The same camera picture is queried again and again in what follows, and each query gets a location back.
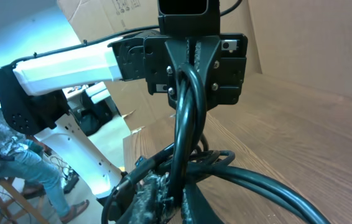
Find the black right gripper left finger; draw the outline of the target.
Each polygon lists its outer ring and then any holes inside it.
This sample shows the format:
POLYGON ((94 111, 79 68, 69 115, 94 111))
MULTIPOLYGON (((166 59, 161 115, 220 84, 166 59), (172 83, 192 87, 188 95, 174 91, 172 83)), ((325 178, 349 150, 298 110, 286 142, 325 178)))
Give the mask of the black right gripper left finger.
POLYGON ((143 178, 143 185, 137 191, 132 205, 128 223, 155 224, 167 223, 171 215, 165 211, 167 196, 168 174, 157 175, 150 172, 143 178))

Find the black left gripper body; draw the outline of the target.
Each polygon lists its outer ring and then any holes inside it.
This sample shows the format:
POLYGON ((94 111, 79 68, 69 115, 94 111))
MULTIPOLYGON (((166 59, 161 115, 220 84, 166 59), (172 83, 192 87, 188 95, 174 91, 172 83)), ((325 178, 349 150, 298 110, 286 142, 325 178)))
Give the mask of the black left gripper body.
MULTIPOLYGON (((244 34, 220 34, 218 55, 210 71, 208 86, 204 87, 202 80, 194 67, 195 45, 200 37, 186 37, 190 42, 190 70, 200 82, 199 93, 206 99, 206 108, 210 110, 218 105, 235 105, 242 92, 247 61, 248 38, 244 34)), ((149 94, 166 93, 164 42, 176 39, 160 35, 144 39, 145 76, 149 94)), ((168 93, 169 104, 175 107, 178 93, 168 93)))

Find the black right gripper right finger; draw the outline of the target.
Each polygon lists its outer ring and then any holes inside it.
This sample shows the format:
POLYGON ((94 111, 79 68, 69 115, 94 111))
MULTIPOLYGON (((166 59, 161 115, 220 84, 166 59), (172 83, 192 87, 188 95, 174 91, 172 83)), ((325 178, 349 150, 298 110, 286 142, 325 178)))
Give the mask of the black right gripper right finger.
POLYGON ((181 207, 183 224, 223 224, 197 184, 186 184, 181 207))

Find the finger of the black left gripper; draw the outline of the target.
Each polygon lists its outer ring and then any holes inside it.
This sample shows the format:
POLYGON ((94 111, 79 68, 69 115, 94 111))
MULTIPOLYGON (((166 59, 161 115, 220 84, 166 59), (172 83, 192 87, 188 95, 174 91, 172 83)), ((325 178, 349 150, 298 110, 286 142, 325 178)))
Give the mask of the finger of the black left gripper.
POLYGON ((200 37, 196 42, 194 67, 204 87, 208 86, 210 71, 218 55, 220 42, 220 37, 217 35, 200 37))
POLYGON ((187 39, 167 39, 164 55, 167 93, 178 93, 183 81, 192 82, 189 74, 190 42, 187 39))

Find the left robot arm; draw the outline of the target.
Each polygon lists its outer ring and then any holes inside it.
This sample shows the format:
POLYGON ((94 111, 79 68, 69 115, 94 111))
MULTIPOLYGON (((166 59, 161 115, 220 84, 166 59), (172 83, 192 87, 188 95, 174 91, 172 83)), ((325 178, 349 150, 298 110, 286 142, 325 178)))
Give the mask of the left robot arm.
POLYGON ((64 158, 98 198, 116 185, 136 184, 174 152, 168 146, 124 175, 88 139, 71 115, 63 89, 103 81, 144 79, 169 105, 187 103, 192 139, 206 112, 241 94, 248 38, 237 33, 165 35, 157 26, 125 30, 92 42, 19 58, 0 68, 0 104, 15 131, 33 135, 64 158))

